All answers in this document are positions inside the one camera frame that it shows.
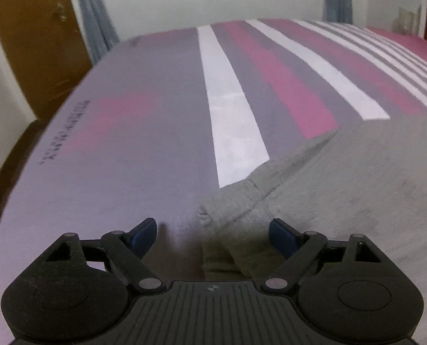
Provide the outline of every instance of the mattress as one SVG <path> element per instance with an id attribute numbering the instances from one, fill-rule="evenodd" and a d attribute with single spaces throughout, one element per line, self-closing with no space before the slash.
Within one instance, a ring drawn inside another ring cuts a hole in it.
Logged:
<path id="1" fill-rule="evenodd" d="M 64 232 L 98 238 L 146 217 L 144 261 L 202 279 L 200 202 L 305 139 L 359 120 L 427 116 L 427 59 L 350 25 L 227 22 L 117 45 L 33 150 L 0 222 L 4 289 Z M 0 345 L 13 339 L 0 310 Z"/>

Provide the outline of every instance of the pink patch on bed sheet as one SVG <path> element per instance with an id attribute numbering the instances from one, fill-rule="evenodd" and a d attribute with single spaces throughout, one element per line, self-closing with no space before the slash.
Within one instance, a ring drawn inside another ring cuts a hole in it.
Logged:
<path id="1" fill-rule="evenodd" d="M 127 95 L 96 100 L 87 111 L 85 125 L 77 126 L 63 146 L 62 152 L 93 151 L 114 131 L 121 131 L 123 124 L 132 129 L 139 120 L 148 116 L 154 108 L 152 95 Z"/>
<path id="2" fill-rule="evenodd" d="M 380 36 L 391 39 L 392 41 L 406 47 L 408 50 L 427 62 L 427 41 L 425 39 L 416 35 L 399 35 L 397 33 L 388 32 L 375 27 L 367 28 Z"/>
<path id="3" fill-rule="evenodd" d="M 258 67 L 277 97 L 287 107 L 304 138 L 319 136 L 338 127 L 332 112 L 305 83 L 269 50 L 252 39 L 237 22 L 224 27 Z"/>
<path id="4" fill-rule="evenodd" d="M 274 27 L 277 27 L 284 35 L 291 38 L 298 38 L 298 42 L 311 49 L 317 50 L 322 57 L 337 67 L 337 62 L 349 65 L 355 76 L 365 79 L 375 86 L 379 92 L 394 103 L 402 112 L 407 115 L 427 115 L 427 108 L 424 107 L 413 95 L 402 88 L 389 75 L 377 68 L 374 64 L 366 61 L 363 57 L 344 48 L 305 27 L 288 20 L 270 20 Z"/>

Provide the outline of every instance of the ribbed black surface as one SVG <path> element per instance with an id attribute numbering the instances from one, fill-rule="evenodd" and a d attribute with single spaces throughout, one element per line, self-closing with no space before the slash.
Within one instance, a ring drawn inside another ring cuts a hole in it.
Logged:
<path id="1" fill-rule="evenodd" d="M 309 328 L 288 299 L 262 294 L 251 281 L 176 281 L 168 292 L 139 298 L 107 333 L 76 344 L 341 345 Z"/>

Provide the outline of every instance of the pink pillow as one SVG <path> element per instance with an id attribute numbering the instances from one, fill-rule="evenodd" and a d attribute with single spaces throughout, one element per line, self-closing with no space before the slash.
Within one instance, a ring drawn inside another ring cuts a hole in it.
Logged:
<path id="1" fill-rule="evenodd" d="M 385 38 L 394 40 L 398 44 L 406 47 L 416 55 L 420 56 L 427 62 L 427 41 L 415 35 L 401 35 L 398 33 L 392 33 L 380 28 L 367 27 L 369 30 L 377 33 L 378 35 L 384 36 Z"/>

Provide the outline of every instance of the bed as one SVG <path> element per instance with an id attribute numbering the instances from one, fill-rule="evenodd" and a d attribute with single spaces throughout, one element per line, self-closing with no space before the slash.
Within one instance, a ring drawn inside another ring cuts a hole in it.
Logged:
<path id="1" fill-rule="evenodd" d="M 60 234 L 97 238 L 149 216 L 159 235 L 145 263 L 202 279 L 203 198 L 305 139 L 404 114 L 427 116 L 422 39 L 274 19 L 122 42 L 58 111 L 10 196 L 0 299 Z M 11 339 L 0 312 L 0 344 Z"/>

